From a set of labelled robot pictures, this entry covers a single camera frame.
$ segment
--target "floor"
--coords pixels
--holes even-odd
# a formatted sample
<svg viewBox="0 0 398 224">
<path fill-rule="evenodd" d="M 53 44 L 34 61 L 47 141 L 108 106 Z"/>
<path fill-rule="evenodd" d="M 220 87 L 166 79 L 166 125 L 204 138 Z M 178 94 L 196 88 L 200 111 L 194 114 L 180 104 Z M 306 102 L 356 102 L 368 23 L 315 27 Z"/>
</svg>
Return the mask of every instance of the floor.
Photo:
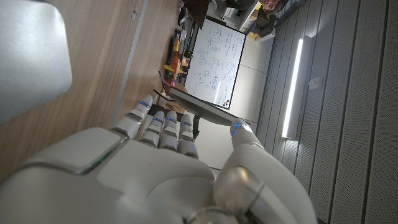
<svg viewBox="0 0 398 224">
<path fill-rule="evenodd" d="M 123 75 L 145 0 L 49 0 L 67 28 L 73 73 L 62 96 L 0 124 L 0 181 L 29 156 L 90 127 L 110 128 L 155 88 L 177 24 L 177 0 L 148 0 L 123 96 Z M 134 22 L 132 11 L 136 12 Z"/>
</svg>

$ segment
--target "white robotic hand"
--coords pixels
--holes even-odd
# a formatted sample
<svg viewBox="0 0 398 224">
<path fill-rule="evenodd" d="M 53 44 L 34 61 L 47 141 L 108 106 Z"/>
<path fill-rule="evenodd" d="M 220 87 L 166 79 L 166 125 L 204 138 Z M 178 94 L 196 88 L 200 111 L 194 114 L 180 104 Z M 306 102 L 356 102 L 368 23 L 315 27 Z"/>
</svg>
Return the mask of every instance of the white robotic hand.
<svg viewBox="0 0 398 224">
<path fill-rule="evenodd" d="M 248 223 L 316 224 L 301 183 L 261 146 L 241 119 L 231 125 L 234 152 L 213 189 L 217 206 Z"/>
</svg>

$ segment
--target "office equipment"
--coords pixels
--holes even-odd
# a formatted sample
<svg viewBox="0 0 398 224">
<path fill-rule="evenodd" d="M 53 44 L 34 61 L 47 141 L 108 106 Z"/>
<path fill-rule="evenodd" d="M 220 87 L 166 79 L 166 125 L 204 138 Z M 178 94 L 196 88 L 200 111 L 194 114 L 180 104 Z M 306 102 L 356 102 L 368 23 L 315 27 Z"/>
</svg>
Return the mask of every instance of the office equipment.
<svg viewBox="0 0 398 224">
<path fill-rule="evenodd" d="M 206 19 L 185 82 L 188 93 L 229 109 L 245 40 L 244 34 Z"/>
</svg>

